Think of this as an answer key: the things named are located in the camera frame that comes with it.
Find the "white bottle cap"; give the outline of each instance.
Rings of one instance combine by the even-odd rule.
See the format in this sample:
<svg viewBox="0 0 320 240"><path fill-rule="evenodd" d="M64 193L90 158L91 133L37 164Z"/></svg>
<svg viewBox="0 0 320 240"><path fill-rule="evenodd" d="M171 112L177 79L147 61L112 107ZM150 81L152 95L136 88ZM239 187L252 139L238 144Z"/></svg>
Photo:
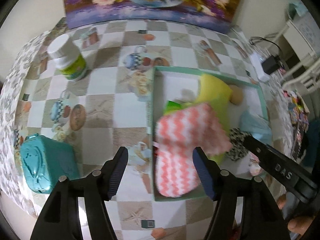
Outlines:
<svg viewBox="0 0 320 240"><path fill-rule="evenodd" d="M47 52L53 59L80 53L68 34L55 38L49 45Z"/></svg>

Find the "teal case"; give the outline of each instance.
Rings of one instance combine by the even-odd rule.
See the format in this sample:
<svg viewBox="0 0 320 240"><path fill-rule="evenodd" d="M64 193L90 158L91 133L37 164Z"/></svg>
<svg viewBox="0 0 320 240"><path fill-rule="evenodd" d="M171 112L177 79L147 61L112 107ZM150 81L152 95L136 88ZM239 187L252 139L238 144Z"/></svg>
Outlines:
<svg viewBox="0 0 320 240"><path fill-rule="evenodd" d="M79 179L73 148L38 133L27 136L20 148L22 169L29 188L50 194L58 179Z"/></svg>

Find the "pill bottle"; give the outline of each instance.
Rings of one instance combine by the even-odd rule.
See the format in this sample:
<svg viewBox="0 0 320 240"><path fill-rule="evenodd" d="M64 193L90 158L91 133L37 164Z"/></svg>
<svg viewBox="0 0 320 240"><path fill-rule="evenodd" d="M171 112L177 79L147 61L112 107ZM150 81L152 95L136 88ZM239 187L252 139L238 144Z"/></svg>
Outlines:
<svg viewBox="0 0 320 240"><path fill-rule="evenodd" d="M55 67L70 81L82 79L87 71L87 64L79 48L68 34L54 39L47 49L55 62Z"/></svg>

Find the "painting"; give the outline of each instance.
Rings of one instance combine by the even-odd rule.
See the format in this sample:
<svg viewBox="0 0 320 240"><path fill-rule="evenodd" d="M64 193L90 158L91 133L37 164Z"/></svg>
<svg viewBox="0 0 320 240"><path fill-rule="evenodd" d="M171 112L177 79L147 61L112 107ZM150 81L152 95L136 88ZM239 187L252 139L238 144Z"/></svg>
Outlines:
<svg viewBox="0 0 320 240"><path fill-rule="evenodd" d="M122 19L193 24L227 33L240 0L64 0L69 28Z"/></svg>

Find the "tablecloth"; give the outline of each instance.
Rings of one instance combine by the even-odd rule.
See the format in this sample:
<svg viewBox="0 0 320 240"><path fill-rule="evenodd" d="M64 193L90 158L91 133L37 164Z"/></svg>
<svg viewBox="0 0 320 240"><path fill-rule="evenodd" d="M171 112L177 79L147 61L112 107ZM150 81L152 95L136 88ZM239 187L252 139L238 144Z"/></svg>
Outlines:
<svg viewBox="0 0 320 240"><path fill-rule="evenodd" d="M88 74L78 82L68 82L45 53L51 40L64 32L72 36L89 67ZM207 53L207 47L203 49L199 45L201 41L214 51L220 65ZM151 148L147 109L148 69L152 65L148 60L140 62L145 72L134 76L132 71L134 73L136 66L128 65L128 55L138 50L144 59L149 58L157 65L207 69L258 83L250 59L244 57L245 42L236 32L224 35L166 21L118 20L73 30L67 29L64 20L60 21L53 31L25 45L4 84L0 99L3 112L0 117L3 127L1 189L35 217L46 201L46 195L28 189L19 170L17 148L27 135L37 132L73 145L83 176L100 169L119 146L126 146L131 157L129 165L117 195L106 202L118 238L149 236L150 228L141 228L141 220L154 220L155 227L167 228L165 239L201 239L214 209L209 198L153 201L148 160L139 162ZM268 107L273 145L289 156L292 127L279 78L273 74L268 84L260 83L260 86ZM59 122L53 122L52 107L57 102L68 110L68 116L60 116ZM70 113L74 113L77 122L72 122ZM267 184L279 194L284 192L283 186L272 177ZM79 202L84 210L83 199ZM87 239L88 226L81 214L80 218L84 239Z"/></svg>

